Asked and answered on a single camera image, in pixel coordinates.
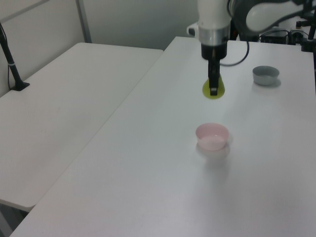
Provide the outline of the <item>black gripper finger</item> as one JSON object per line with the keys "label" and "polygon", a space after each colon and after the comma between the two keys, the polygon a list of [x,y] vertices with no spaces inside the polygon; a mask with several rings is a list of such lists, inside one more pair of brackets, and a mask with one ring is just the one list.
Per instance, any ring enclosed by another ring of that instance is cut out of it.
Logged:
{"label": "black gripper finger", "polygon": [[217,96],[218,94],[219,77],[219,73],[209,73],[209,88],[211,96]]}

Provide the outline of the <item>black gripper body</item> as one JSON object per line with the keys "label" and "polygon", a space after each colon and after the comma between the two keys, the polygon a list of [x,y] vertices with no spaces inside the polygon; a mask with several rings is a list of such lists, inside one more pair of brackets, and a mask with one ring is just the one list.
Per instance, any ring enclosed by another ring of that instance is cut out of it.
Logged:
{"label": "black gripper body", "polygon": [[216,46],[201,44],[201,56],[203,59],[208,61],[209,74],[219,73],[220,60],[225,58],[226,55],[227,55],[227,42],[221,45],[216,45]]}

